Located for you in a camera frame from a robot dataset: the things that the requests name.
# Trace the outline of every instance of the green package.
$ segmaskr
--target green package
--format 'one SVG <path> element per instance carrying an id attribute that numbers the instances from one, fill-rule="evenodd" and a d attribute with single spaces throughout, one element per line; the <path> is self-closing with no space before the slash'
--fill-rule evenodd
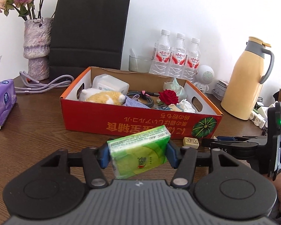
<path id="1" fill-rule="evenodd" d="M 163 125 L 107 141 L 115 177 L 125 179 L 165 163 L 170 137 Z"/>

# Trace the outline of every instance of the metal bolt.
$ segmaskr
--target metal bolt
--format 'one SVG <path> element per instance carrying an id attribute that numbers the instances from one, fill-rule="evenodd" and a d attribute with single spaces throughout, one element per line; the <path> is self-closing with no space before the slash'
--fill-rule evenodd
<path id="1" fill-rule="evenodd" d="M 187 185 L 188 181 L 185 178 L 176 178 L 173 180 L 173 183 L 179 186 Z"/>
<path id="2" fill-rule="evenodd" d="M 92 181 L 91 181 L 91 185 L 93 185 L 93 186 L 103 186 L 103 185 L 105 185 L 106 184 L 106 181 L 104 180 L 104 179 L 93 179 Z"/>

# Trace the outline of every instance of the brown wooden tabletop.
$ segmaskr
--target brown wooden tabletop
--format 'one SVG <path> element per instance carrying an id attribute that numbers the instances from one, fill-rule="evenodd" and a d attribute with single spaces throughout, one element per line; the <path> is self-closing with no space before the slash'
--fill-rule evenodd
<path id="1" fill-rule="evenodd" d="M 16 86 L 21 86 L 19 78 Z M 59 148 L 69 152 L 79 152 L 87 146 L 100 146 L 110 136 L 68 131 L 62 119 L 59 97 L 64 89 L 53 89 L 42 94 L 18 94 L 5 125 L 0 130 L 0 224 L 9 217 L 2 191 L 12 178 Z M 214 135 L 242 136 L 260 135 L 261 130 L 251 121 L 234 118 L 222 109 L 220 102 L 213 96 L 209 98 L 224 114 Z M 182 146 L 182 140 L 174 140 Z M 114 178 L 111 165 L 104 174 Z M 165 179 L 169 182 L 174 174 L 169 163 L 132 177 L 133 179 Z M 82 168 L 71 168 L 71 173 L 83 180 Z M 195 181 L 208 174 L 206 167 L 196 169 Z"/>

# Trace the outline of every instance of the small yellow box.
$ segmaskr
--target small yellow box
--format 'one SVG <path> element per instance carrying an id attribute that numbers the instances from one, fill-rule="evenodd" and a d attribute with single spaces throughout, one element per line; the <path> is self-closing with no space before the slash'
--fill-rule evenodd
<path id="1" fill-rule="evenodd" d="M 189 138 L 189 137 L 184 137 L 183 139 L 183 145 L 184 146 L 190 146 L 194 149 L 198 149 L 199 147 L 199 142 L 198 139 L 195 138 Z"/>

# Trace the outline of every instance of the gray ribbed panel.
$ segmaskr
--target gray ribbed panel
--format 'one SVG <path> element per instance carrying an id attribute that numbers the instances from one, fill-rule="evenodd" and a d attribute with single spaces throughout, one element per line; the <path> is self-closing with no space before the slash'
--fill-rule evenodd
<path id="1" fill-rule="evenodd" d="M 199 208 L 185 190 L 170 188 L 164 180 L 114 180 L 92 190 L 74 211 L 42 221 L 11 217 L 4 225 L 274 225 L 268 218 L 234 222 Z"/>

